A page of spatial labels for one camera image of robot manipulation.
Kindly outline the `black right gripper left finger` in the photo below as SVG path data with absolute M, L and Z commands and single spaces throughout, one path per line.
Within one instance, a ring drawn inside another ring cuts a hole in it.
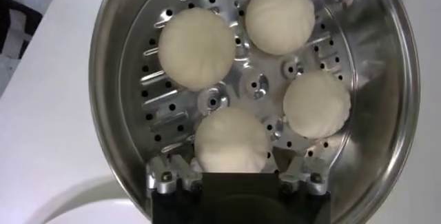
M 168 162 L 159 156 L 151 159 L 146 165 L 146 177 L 148 190 L 171 194 L 176 191 L 178 181 L 181 181 L 184 190 L 192 191 L 203 175 L 195 172 L 181 155 L 175 154 Z

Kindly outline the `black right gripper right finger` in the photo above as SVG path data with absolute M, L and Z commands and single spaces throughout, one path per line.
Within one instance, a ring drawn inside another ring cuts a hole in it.
M 315 196 L 327 193 L 327 164 L 317 157 L 295 156 L 288 168 L 279 174 L 283 183 L 297 191 L 300 183 L 306 184 L 306 191 Z

